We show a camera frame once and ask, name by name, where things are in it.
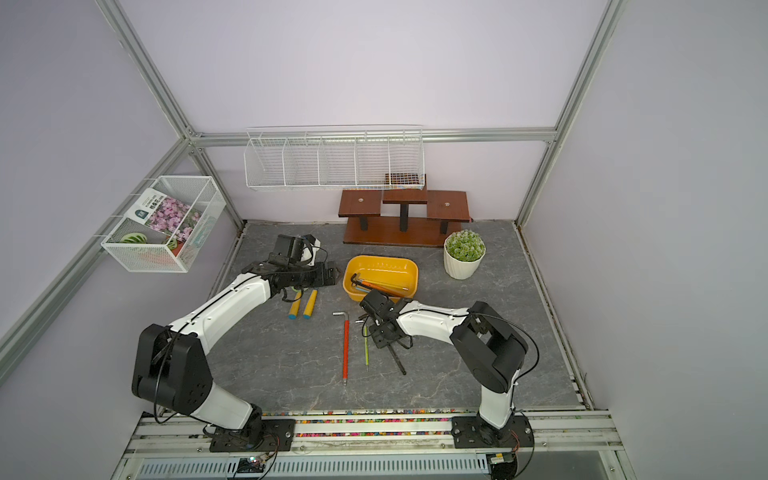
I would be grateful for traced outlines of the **large black hex key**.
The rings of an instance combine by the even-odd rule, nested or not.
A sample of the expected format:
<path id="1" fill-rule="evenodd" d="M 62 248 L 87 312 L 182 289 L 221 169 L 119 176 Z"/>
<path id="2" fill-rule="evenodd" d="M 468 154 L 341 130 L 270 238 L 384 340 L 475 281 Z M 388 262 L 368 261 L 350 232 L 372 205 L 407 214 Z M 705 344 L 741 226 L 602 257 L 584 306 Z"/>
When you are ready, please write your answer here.
<path id="1" fill-rule="evenodd" d="M 369 316 L 368 314 L 364 314 L 364 315 L 361 315 L 359 318 L 367 318 L 367 319 L 369 319 L 369 318 L 370 318 L 370 316 Z M 391 344 L 389 344 L 389 345 L 387 345 L 387 349 L 388 349 L 388 351 L 389 351 L 390 355 L 392 356 L 392 358 L 393 358 L 393 360 L 394 360 L 395 364 L 397 365 L 397 367 L 398 367 L 399 371 L 401 372 L 401 374 L 402 374 L 403 376 L 405 376 L 405 375 L 407 374 L 407 372 L 406 372 L 406 369 L 405 369 L 405 367 L 403 366 L 403 364 L 402 364 L 402 362 L 401 362 L 400 358 L 399 358 L 399 357 L 398 357 L 398 355 L 396 354 L 396 352 L 395 352 L 395 350 L 394 350 L 393 346 L 392 346 Z"/>

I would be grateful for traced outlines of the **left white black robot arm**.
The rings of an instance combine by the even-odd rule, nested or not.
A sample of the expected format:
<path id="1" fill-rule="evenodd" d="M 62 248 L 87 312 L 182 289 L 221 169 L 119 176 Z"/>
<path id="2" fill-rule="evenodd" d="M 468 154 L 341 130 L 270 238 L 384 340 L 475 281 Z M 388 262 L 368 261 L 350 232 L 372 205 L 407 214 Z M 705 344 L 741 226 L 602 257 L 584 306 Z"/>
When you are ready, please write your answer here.
<path id="1" fill-rule="evenodd" d="M 279 431 L 295 423 L 266 422 L 262 409 L 216 384 L 207 355 L 258 306 L 289 289 L 332 286 L 340 270 L 332 262 L 274 265 L 254 262 L 221 292 L 168 325 L 151 324 L 138 340 L 131 383 L 134 396 L 215 427 L 212 452 L 279 450 Z"/>

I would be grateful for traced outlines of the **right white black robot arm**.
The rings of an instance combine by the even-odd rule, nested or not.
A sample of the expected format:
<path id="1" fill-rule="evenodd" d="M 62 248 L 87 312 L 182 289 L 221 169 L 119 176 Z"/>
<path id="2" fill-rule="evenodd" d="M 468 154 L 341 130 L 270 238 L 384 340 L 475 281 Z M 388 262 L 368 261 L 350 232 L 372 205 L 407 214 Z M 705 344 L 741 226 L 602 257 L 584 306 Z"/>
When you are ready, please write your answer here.
<path id="1" fill-rule="evenodd" d="M 481 402 L 476 416 L 451 419 L 455 448 L 516 451 L 533 444 L 530 422 L 515 416 L 513 401 L 529 345 L 487 303 L 450 309 L 370 292 L 360 307 L 373 320 L 370 332 L 378 348 L 408 337 L 450 344 L 479 382 Z"/>

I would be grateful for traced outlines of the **orange hex key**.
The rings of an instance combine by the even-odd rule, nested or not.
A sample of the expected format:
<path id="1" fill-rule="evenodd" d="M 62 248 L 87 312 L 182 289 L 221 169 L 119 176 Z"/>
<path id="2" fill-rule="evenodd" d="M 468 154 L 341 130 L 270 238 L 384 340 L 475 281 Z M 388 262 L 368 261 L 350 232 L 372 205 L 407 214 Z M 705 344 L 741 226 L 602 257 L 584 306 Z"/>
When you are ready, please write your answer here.
<path id="1" fill-rule="evenodd" d="M 370 281 L 375 285 L 375 289 L 372 291 L 376 291 L 384 295 L 388 295 L 390 297 L 407 298 L 410 295 L 410 290 L 407 287 L 390 285 L 390 284 L 381 283 L 381 282 L 376 283 L 371 280 L 367 280 L 367 281 Z"/>

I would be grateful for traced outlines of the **thin black hex key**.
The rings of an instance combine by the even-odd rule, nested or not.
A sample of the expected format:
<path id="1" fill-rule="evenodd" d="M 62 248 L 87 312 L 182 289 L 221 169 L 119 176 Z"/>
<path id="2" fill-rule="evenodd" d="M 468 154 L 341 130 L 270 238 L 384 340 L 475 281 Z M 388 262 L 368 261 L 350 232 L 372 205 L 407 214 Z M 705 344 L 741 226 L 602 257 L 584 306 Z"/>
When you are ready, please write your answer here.
<path id="1" fill-rule="evenodd" d="M 350 282 L 356 290 L 361 292 L 370 292 L 375 289 L 375 285 L 373 283 L 363 279 L 358 274 L 353 274 L 350 277 Z"/>

